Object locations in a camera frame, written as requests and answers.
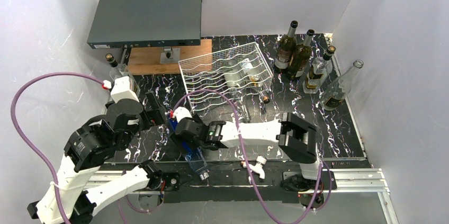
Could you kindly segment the clear bottle copper cap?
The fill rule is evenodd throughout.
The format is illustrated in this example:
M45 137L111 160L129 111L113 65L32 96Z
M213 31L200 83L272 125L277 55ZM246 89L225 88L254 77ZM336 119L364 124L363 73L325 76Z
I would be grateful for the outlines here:
M264 104L268 104L271 99L269 88L266 85L267 77L264 76L263 64L257 58L244 58L240 65L244 79L249 82L249 86L258 93Z

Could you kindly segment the blue square glass bottle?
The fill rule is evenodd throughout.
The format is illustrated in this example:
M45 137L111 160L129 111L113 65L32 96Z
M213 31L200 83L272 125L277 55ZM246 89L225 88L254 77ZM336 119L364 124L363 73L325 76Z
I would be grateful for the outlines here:
M169 137L171 139L171 119L168 119L168 127L170 130ZM190 168L200 177L202 181L209 177L208 165L204 159L201 148L189 151L188 154L182 154L182 156L188 162Z

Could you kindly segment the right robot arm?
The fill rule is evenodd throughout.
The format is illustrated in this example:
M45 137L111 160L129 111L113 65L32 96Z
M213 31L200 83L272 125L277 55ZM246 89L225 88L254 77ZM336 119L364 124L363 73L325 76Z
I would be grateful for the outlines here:
M184 149L218 150L246 146L278 145L290 160L300 165L301 175L316 180L319 170L316 127L293 113L283 113L281 118L269 122L236 124L213 121L205 124L186 108L177 108L171 116L171 139Z

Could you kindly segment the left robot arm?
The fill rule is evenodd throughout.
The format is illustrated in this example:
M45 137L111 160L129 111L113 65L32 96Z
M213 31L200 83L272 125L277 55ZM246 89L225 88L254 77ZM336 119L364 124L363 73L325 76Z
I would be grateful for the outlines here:
M153 91L147 91L139 101L110 101L106 108L104 115L77 129L64 147L57 179L63 210L71 223L90 223L119 198L161 184L162 170L146 160L117 179L86 189L91 176L117 151L125 150L136 134L166 122L165 108Z

